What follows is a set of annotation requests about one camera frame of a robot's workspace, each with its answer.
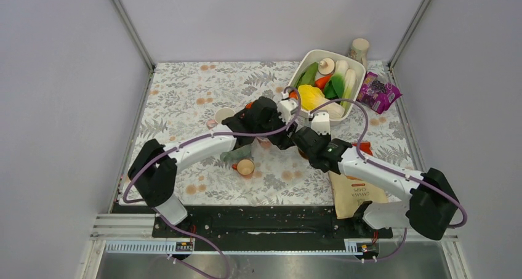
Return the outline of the beige patterned cup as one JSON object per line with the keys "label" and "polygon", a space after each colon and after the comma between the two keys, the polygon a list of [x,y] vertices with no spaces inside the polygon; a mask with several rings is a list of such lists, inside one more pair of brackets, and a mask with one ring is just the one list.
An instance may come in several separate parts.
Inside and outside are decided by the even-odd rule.
{"label": "beige patterned cup", "polygon": [[361,63],[367,68],[367,52],[369,50],[370,43],[367,39],[356,38],[352,41],[348,56]]}

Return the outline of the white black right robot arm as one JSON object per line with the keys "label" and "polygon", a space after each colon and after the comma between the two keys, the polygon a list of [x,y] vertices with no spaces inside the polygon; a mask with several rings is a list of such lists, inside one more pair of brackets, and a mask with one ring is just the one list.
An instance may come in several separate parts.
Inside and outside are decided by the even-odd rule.
{"label": "white black right robot arm", "polygon": [[353,220],[359,236],[368,237],[381,228],[410,227],[438,241],[449,228],[458,199],[441,171],[403,169],[309,127],[301,128],[291,139],[313,168],[364,180],[398,198],[393,203],[365,201],[360,205]]}

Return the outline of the teal green ceramic mug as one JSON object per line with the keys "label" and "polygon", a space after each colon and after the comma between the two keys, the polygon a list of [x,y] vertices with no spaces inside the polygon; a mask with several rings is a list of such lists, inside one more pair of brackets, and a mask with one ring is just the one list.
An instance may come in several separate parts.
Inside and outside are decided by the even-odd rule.
{"label": "teal green ceramic mug", "polygon": [[220,160],[227,163],[239,162],[243,159],[250,158],[252,154],[252,145],[245,145],[241,148],[220,154]]}

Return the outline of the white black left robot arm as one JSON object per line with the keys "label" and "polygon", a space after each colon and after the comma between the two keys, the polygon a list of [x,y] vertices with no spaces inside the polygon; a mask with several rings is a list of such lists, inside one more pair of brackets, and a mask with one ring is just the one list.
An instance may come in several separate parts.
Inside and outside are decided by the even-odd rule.
{"label": "white black left robot arm", "polygon": [[289,134],[297,127],[298,110],[299,103],[294,98],[274,102],[259,97],[206,134],[171,147],[156,139],[147,141],[127,176],[146,205],[166,220],[175,236],[182,237],[190,231],[191,221],[174,194],[177,173],[209,157],[247,146],[257,137],[287,149],[292,146]]}

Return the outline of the pink white mug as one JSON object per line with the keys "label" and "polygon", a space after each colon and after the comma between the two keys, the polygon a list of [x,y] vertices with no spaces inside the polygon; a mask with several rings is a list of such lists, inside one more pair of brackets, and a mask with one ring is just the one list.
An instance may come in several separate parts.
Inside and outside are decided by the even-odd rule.
{"label": "pink white mug", "polygon": [[234,109],[230,107],[224,107],[215,112],[214,119],[210,119],[206,126],[208,129],[212,129],[216,127],[218,124],[221,124],[224,119],[232,117],[236,112]]}

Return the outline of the small orange cup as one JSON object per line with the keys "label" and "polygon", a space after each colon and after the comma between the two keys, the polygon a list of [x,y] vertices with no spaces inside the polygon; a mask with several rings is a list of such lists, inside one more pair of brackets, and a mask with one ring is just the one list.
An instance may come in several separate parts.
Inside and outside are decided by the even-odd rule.
{"label": "small orange cup", "polygon": [[249,159],[243,159],[233,164],[232,168],[241,176],[249,176],[255,171],[255,164]]}

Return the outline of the small pink cup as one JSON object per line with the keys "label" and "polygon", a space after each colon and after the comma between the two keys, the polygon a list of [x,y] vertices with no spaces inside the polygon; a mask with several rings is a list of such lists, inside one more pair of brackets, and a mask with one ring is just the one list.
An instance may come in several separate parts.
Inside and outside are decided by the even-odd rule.
{"label": "small pink cup", "polygon": [[269,149],[271,146],[272,146],[272,143],[270,142],[270,140],[268,138],[265,138],[265,137],[258,137],[257,138],[257,141],[259,143],[259,145],[263,148],[263,149]]}

